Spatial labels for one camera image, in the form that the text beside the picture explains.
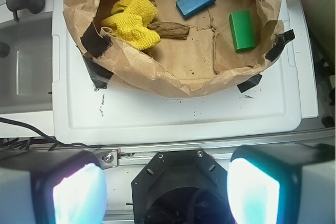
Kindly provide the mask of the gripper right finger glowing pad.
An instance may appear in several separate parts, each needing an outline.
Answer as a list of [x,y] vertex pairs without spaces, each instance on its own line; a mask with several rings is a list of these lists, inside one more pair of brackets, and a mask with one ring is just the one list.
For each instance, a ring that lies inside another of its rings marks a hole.
[[227,194],[237,223],[335,223],[335,146],[239,146]]

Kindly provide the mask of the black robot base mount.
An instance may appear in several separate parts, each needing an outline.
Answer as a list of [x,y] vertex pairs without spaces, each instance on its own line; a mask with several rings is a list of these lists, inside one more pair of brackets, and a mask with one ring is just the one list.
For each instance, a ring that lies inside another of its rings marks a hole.
[[235,223],[227,170],[208,155],[152,159],[131,187],[135,223]]

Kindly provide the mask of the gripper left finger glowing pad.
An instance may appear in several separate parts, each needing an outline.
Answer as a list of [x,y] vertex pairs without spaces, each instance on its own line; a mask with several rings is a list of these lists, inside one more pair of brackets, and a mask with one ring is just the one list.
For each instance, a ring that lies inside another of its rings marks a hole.
[[106,209],[93,152],[1,152],[1,223],[102,223]]

